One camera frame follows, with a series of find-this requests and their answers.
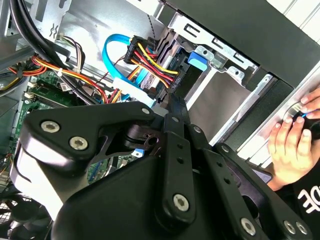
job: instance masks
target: fan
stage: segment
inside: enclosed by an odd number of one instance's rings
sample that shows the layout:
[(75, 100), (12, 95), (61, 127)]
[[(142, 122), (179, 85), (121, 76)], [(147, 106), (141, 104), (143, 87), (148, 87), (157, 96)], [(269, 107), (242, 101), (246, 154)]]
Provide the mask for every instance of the fan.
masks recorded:
[(51, 218), (46, 208), (38, 202), (14, 194), (1, 198), (8, 209), (0, 209), (0, 215), (10, 213), (8, 220), (0, 223), (0, 238), (12, 240), (44, 240)]

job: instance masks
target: motherboard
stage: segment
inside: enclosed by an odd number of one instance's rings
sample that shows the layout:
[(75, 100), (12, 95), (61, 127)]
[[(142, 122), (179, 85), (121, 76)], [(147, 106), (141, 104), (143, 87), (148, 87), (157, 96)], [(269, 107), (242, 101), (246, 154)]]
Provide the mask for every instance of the motherboard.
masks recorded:
[[(10, 153), (15, 154), (20, 137), (20, 131), (26, 116), (33, 111), (41, 111), (55, 108), (68, 108), (82, 106), (84, 103), (75, 97), (69, 89), (65, 89), (63, 83), (53, 71), (47, 71), (39, 76), (30, 78), (27, 90), (22, 97), (20, 110), (17, 113), (15, 125), (10, 141)], [(121, 156), (119, 163), (123, 160), (131, 162), (136, 157)], [(87, 180), (92, 184), (106, 175), (109, 159), (92, 164), (87, 171)]]

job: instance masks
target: white surface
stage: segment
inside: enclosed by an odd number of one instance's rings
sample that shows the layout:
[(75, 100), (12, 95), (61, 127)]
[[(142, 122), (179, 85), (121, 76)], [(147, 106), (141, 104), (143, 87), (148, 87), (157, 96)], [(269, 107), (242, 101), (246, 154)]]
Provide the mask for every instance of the white surface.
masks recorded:
[(320, 0), (267, 0), (282, 14), (320, 44)]

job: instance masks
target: black connector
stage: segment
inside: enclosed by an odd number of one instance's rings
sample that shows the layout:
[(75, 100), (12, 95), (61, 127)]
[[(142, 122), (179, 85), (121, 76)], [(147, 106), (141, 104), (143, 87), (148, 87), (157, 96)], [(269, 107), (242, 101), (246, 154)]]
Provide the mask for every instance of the black connector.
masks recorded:
[(130, 45), (128, 46), (128, 51), (126, 52), (125, 54), (125, 57), (124, 57), (124, 62), (126, 64), (132, 64), (134, 65), (134, 63), (131, 61), (131, 59), (133, 58), (134, 56), (134, 52), (135, 50), (138, 48), (138, 43), (140, 43), (144, 49), (150, 47), (151, 49), (153, 49), (154, 47), (154, 43), (153, 43), (153, 39), (148, 37), (148, 40), (147, 39), (144, 39), (143, 37), (140, 37), (140, 36), (134, 36), (132, 38), (132, 41), (130, 43)]

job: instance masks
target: black shirt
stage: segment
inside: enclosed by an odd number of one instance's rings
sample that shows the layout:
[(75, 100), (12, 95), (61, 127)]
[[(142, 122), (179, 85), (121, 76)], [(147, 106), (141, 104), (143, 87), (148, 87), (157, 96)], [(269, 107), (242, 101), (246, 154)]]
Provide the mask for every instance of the black shirt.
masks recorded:
[(309, 226), (313, 239), (320, 239), (320, 162), (299, 181), (283, 187), (277, 194)]

